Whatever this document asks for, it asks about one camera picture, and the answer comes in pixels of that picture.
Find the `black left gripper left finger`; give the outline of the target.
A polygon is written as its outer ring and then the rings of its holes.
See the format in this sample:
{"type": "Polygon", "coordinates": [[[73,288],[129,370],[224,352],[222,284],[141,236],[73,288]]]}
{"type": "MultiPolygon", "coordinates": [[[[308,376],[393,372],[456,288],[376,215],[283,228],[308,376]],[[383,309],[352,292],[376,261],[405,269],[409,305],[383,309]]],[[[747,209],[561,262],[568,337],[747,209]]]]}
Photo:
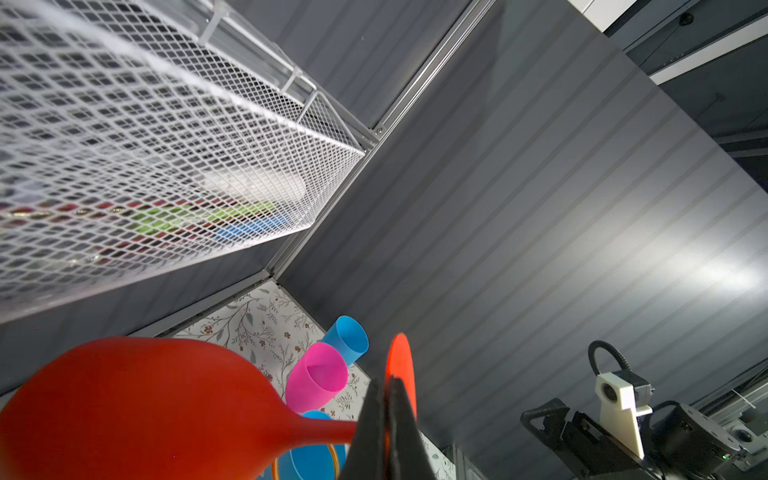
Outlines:
{"type": "Polygon", "coordinates": [[[372,380],[357,421],[353,442],[341,470],[341,480],[382,480],[387,469],[386,397],[381,383],[372,380]]]}

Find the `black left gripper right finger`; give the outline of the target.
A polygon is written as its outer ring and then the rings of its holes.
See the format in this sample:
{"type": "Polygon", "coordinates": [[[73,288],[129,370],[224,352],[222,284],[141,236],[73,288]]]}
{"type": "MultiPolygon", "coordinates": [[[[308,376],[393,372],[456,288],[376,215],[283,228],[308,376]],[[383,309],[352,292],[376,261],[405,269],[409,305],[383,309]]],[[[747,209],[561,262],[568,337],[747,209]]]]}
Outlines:
{"type": "Polygon", "coordinates": [[[417,427],[404,382],[391,377],[387,385],[387,478],[435,480],[417,427]]]}

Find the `pink wine glass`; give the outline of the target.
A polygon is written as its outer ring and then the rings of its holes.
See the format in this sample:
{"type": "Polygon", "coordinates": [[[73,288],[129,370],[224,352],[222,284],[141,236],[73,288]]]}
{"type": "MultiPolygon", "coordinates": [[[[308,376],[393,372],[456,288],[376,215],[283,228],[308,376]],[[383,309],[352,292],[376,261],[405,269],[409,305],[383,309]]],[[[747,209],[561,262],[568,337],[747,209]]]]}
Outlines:
{"type": "Polygon", "coordinates": [[[331,345],[311,345],[292,369],[285,387],[285,401],[294,412],[319,410],[347,385],[348,366],[331,345]]]}

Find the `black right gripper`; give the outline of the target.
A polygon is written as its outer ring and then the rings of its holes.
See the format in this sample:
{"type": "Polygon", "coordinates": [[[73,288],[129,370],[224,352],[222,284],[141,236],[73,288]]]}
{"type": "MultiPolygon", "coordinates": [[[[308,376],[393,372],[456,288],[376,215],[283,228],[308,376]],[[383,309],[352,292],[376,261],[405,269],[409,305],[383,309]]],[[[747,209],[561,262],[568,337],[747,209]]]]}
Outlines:
{"type": "Polygon", "coordinates": [[[554,398],[524,411],[521,424],[553,451],[577,479],[647,479],[643,462],[589,416],[554,398]]]}

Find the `red wine glass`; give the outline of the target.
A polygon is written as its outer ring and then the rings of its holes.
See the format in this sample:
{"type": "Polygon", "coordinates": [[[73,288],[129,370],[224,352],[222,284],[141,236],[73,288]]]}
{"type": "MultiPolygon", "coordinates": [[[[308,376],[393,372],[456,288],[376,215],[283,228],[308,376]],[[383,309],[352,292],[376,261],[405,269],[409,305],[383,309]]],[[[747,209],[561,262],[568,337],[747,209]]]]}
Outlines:
{"type": "MultiPolygon", "coordinates": [[[[391,377],[417,423],[408,339],[391,377]]],[[[195,340],[115,337],[33,375],[1,411],[5,479],[254,479],[296,448],[353,442],[355,420],[303,417],[238,354],[195,340]]]]}

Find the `blue wine glass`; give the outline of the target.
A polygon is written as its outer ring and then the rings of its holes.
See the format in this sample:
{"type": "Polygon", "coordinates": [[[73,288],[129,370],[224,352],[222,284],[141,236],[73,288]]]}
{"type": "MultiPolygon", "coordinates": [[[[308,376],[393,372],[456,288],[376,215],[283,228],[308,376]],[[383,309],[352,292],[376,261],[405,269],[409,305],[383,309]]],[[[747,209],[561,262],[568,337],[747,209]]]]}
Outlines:
{"type": "MultiPolygon", "coordinates": [[[[319,410],[308,411],[303,417],[332,420],[331,416],[319,410]]],[[[334,445],[340,468],[346,461],[346,445],[334,445]]],[[[333,458],[327,445],[312,445],[292,449],[277,460],[279,479],[335,479],[333,458]]],[[[271,465],[256,479],[273,479],[271,465]]]]}
{"type": "Polygon", "coordinates": [[[353,365],[369,349],[366,331],[354,318],[342,315],[327,330],[322,342],[333,347],[347,366],[353,365]]]}

